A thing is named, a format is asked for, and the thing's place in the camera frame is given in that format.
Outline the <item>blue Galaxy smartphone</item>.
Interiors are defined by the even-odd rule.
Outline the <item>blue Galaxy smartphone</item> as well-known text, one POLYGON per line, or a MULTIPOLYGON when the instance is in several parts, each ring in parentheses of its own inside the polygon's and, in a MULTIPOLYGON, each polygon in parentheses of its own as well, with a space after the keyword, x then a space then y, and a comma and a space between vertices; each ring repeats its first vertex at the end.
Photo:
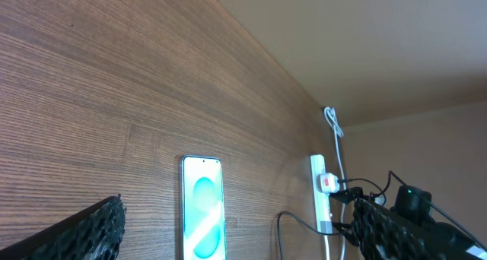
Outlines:
POLYGON ((180 160, 180 257, 227 260, 223 168, 217 157, 180 160))

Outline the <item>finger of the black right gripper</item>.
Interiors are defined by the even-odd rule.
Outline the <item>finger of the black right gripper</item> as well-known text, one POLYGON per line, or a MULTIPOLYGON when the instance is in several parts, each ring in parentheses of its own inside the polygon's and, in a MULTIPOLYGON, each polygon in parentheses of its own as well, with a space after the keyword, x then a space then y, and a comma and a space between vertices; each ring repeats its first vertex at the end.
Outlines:
POLYGON ((345 238, 351 245, 358 247, 358 237, 353 233, 352 224, 344 224, 340 222, 332 222, 333 228, 336 229, 342 237, 345 238))
POLYGON ((353 187, 350 189, 338 191, 330 195, 332 199, 339 201, 345 205, 350 202, 363 197, 363 189, 361 187, 353 187))

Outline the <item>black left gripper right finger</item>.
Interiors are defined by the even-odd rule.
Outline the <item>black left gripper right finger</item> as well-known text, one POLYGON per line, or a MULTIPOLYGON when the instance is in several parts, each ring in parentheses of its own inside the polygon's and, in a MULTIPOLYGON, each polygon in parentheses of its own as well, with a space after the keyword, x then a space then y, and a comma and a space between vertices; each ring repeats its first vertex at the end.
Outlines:
POLYGON ((466 249, 443 241, 373 202, 354 202, 351 244, 366 259, 469 260, 466 249))

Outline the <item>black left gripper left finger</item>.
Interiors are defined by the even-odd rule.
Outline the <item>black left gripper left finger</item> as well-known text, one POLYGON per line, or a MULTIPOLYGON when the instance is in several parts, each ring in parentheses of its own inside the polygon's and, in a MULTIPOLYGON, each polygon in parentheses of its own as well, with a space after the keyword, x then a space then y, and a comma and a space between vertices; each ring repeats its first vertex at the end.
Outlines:
POLYGON ((1 250, 4 260, 115 260, 125 233, 126 207, 110 196, 1 250))

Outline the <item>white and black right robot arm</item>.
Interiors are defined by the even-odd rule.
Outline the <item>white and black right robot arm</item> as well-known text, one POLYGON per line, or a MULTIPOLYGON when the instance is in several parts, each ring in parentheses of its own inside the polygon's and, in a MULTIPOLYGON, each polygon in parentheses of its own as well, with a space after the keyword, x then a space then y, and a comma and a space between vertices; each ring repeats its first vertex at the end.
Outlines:
POLYGON ((365 259, 481 260, 486 248, 452 223, 432 217, 431 194, 410 185, 399 188, 393 207, 385 208, 359 187, 331 195, 354 205, 353 219, 333 226, 365 259))

